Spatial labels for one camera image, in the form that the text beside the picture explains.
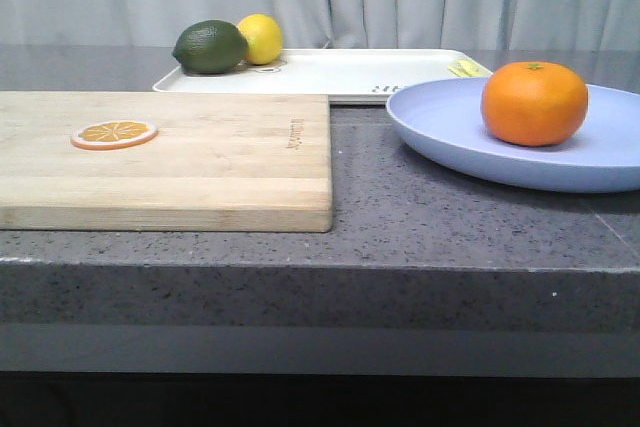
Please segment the white tray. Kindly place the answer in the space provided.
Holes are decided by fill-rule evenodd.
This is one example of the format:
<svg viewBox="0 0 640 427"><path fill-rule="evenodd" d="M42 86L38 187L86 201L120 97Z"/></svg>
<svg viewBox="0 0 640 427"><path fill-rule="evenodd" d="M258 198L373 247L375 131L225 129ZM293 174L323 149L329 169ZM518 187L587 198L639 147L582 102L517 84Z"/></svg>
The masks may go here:
<svg viewBox="0 0 640 427"><path fill-rule="evenodd" d="M472 59L446 49L285 49L273 62L242 62L224 74L200 75L178 66L158 80L157 92L325 95L333 104L383 104L418 83L457 78L447 67Z"/></svg>

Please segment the orange fruit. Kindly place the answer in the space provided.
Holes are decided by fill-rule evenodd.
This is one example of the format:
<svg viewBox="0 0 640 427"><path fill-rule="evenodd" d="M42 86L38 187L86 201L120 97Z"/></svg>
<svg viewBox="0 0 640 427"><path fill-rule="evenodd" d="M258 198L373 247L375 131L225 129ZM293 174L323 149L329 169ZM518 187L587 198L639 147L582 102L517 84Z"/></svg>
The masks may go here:
<svg viewBox="0 0 640 427"><path fill-rule="evenodd" d="M496 138L526 147L562 143L582 126L589 92L570 68L518 61L494 72L481 98L485 127Z"/></svg>

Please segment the yellow lemon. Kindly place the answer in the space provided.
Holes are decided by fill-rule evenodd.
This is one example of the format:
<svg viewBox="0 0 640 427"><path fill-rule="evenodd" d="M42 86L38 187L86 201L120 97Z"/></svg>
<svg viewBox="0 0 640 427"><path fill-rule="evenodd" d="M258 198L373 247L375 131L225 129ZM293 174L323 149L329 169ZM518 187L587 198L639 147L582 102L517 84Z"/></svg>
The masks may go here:
<svg viewBox="0 0 640 427"><path fill-rule="evenodd" d="M248 50L245 60L253 65L266 65L276 60L283 48L283 34L278 22L263 13L246 16L237 28L245 38Z"/></svg>

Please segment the green lime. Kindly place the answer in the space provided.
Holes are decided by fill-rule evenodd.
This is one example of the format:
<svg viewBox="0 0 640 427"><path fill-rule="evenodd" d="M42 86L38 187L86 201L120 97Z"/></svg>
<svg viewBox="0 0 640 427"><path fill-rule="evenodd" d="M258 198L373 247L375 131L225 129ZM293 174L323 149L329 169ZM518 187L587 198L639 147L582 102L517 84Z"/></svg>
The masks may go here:
<svg viewBox="0 0 640 427"><path fill-rule="evenodd" d="M179 35L172 55L184 70L209 75L235 68L247 50L247 41L235 25L212 19L186 28Z"/></svg>

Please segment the orange slice toy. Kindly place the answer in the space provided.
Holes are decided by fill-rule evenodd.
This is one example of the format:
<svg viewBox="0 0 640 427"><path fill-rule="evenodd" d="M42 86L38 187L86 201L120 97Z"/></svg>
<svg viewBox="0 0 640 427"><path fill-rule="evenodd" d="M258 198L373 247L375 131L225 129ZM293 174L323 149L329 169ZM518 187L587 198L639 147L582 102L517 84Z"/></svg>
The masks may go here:
<svg viewBox="0 0 640 427"><path fill-rule="evenodd" d="M70 136L70 142L85 150L116 150L144 144L158 134L158 128L148 122L108 120L79 129Z"/></svg>

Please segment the yellow-green stick on tray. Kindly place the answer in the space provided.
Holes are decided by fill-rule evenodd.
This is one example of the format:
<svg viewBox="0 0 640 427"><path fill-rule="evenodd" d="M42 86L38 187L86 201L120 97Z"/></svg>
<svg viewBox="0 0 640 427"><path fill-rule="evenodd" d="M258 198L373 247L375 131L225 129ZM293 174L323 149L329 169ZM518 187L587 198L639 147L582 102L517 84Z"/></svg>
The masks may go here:
<svg viewBox="0 0 640 427"><path fill-rule="evenodd" d="M453 61L447 69L457 77L490 77L492 71L471 59Z"/></svg>

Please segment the light blue plate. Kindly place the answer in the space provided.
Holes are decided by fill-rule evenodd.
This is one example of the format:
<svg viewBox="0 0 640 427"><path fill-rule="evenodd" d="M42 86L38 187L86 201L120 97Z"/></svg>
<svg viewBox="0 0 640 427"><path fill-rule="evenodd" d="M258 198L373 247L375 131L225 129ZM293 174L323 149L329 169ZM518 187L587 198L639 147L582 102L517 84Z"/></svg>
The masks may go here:
<svg viewBox="0 0 640 427"><path fill-rule="evenodd" d="M424 157L484 180L567 193L639 187L639 97L592 85L580 129L546 147L492 136L480 113L483 78L425 82L392 94L386 110L401 139Z"/></svg>

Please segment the wooden cutting board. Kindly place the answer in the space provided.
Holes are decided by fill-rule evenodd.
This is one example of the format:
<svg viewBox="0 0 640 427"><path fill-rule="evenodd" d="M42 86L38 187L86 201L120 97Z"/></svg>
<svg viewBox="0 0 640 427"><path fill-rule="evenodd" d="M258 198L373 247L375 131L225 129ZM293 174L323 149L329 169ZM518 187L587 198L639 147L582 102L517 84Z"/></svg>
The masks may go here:
<svg viewBox="0 0 640 427"><path fill-rule="evenodd" d="M5 229L325 232L332 224L323 95L5 91ZM85 150L70 136L108 120L152 140Z"/></svg>

